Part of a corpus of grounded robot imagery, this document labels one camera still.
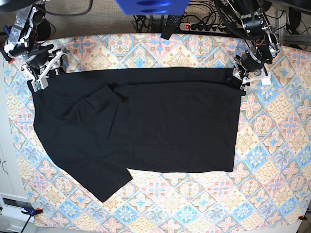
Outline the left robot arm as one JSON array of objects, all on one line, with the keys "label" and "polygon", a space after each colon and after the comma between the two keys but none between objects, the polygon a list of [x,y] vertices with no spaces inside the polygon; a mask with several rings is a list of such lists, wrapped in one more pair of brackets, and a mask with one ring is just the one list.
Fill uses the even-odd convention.
[{"label": "left robot arm", "polygon": [[244,90],[251,82],[268,78],[265,65],[273,63],[280,52],[280,43],[263,10],[263,1],[215,0],[214,4],[225,27],[252,43],[240,56],[234,57],[227,83]]}]

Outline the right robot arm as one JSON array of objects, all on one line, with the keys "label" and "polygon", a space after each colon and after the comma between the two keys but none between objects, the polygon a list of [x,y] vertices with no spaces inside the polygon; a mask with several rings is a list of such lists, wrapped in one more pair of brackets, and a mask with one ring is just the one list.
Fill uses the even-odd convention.
[{"label": "right robot arm", "polygon": [[2,0],[0,12],[16,11],[12,26],[4,26],[6,40],[0,44],[0,52],[8,63],[20,58],[32,79],[33,91],[48,87],[48,78],[66,73],[64,59],[66,48],[54,50],[54,45],[43,45],[56,28],[46,19],[45,0]]}]

